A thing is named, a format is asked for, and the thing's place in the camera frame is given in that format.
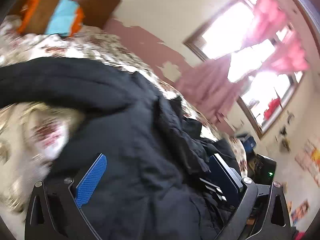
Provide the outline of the red clothes hanging outside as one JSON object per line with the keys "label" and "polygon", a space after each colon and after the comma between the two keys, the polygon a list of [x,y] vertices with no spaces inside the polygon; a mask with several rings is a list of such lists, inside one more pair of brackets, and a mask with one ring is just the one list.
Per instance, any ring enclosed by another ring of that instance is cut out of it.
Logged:
{"label": "red clothes hanging outside", "polygon": [[268,120],[279,106],[281,106],[281,99],[272,99],[268,104],[267,110],[264,111],[264,120]]}

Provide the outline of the blue bag near bed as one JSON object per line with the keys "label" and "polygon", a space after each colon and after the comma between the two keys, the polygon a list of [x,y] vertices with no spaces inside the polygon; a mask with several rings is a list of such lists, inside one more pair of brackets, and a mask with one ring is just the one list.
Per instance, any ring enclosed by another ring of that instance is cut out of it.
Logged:
{"label": "blue bag near bed", "polygon": [[236,137],[241,141],[246,153],[253,152],[254,148],[257,145],[253,136],[251,136],[249,133],[242,133],[240,135],[237,135]]}

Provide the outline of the pink curtain right panel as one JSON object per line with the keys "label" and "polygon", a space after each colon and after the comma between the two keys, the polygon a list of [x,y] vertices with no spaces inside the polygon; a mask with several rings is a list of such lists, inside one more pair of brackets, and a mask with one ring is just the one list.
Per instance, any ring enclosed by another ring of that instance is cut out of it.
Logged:
{"label": "pink curtain right panel", "polygon": [[[276,0],[257,0],[253,7],[253,22],[242,43],[242,49],[276,37],[289,24],[287,13]],[[293,74],[309,69],[302,41],[295,30],[277,42],[275,51],[262,63],[260,71]]]}

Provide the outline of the wooden framed window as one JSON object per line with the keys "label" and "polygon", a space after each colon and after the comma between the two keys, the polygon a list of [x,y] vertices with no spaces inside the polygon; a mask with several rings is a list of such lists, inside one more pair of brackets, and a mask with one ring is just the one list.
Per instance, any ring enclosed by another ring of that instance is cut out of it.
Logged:
{"label": "wooden framed window", "polygon": [[[231,55],[228,79],[232,82],[249,75],[244,91],[238,98],[238,105],[257,136],[263,137],[292,98],[305,71],[277,74],[259,70],[262,63],[275,51],[277,42],[289,31],[295,30],[290,19],[288,26],[277,32],[276,37],[242,49],[242,43],[253,22],[256,1],[233,0],[188,37],[185,45],[202,60]],[[281,99],[281,106],[268,120],[264,120],[264,111],[270,101],[276,98]]]}

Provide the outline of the pink curtain left panel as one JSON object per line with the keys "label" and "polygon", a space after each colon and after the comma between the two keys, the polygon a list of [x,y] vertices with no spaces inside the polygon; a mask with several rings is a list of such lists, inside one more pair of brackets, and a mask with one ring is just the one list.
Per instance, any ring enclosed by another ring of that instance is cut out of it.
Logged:
{"label": "pink curtain left panel", "polygon": [[217,60],[207,60],[183,73],[174,84],[185,100],[212,124],[217,124],[228,114],[248,81],[248,74],[239,81],[229,81],[230,66],[229,54]]}

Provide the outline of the black device with green light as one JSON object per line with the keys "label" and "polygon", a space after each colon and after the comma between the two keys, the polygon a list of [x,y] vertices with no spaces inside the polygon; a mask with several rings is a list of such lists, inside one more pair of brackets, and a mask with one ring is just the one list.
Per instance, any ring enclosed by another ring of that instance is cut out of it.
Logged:
{"label": "black device with green light", "polygon": [[271,185],[276,166],[277,162],[273,159],[254,152],[247,159],[248,176],[256,184]]}

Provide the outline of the floral patterned bed quilt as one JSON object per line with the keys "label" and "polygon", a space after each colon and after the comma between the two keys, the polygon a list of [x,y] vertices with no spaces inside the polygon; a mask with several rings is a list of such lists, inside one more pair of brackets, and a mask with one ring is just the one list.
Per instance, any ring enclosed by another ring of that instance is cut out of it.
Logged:
{"label": "floral patterned bed quilt", "polygon": [[21,19],[7,16],[1,38],[8,51],[1,64],[1,106],[43,102],[84,113],[87,120],[67,144],[50,176],[71,171],[96,152],[111,167],[88,213],[159,212],[203,201],[187,184],[208,168],[214,153],[247,175],[244,147],[223,140],[182,94],[161,80],[115,35],[84,26],[71,38],[21,35]]}

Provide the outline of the colourful wall poster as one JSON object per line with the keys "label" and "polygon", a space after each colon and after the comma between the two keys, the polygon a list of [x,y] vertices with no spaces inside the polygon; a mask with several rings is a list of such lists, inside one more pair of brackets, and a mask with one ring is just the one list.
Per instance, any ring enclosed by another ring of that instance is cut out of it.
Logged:
{"label": "colourful wall poster", "polygon": [[308,139],[302,152],[295,156],[295,161],[304,171],[310,173],[319,187],[319,144],[314,144]]}

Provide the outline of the dark navy padded jacket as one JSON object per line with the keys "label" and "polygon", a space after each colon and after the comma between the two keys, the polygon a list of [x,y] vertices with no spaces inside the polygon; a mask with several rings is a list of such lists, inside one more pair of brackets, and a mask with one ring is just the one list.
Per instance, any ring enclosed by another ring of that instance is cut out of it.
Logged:
{"label": "dark navy padded jacket", "polygon": [[84,113],[49,168],[31,159],[22,132],[10,142],[16,167],[1,175],[23,192],[40,177],[73,175],[102,153],[104,173],[84,213],[102,239],[215,239],[231,213],[203,193],[213,144],[184,127],[167,100],[138,72],[88,59],[43,57],[1,68],[1,106],[44,102]]}

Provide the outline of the orange blue brown striped pillow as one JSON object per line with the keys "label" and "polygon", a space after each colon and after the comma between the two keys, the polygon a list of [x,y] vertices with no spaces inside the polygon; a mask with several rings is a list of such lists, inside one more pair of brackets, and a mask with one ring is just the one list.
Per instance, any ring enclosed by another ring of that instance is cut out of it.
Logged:
{"label": "orange blue brown striped pillow", "polygon": [[27,0],[17,32],[71,37],[80,31],[84,18],[82,7],[73,0]]}

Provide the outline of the pink curtain panel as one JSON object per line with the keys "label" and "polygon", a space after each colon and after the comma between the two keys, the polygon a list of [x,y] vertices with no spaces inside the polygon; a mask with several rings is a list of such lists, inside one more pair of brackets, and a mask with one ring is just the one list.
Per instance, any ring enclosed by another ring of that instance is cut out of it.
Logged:
{"label": "pink curtain panel", "polygon": [[[257,0],[253,7],[253,22],[242,43],[242,49],[276,37],[289,24],[287,13],[276,0]],[[309,69],[302,41],[295,30],[277,42],[275,51],[262,63],[260,71],[293,74]]]}
{"label": "pink curtain panel", "polygon": [[183,73],[174,84],[185,100],[212,124],[217,124],[228,114],[248,81],[248,74],[239,81],[229,81],[230,66],[229,54],[217,60],[207,60]]}

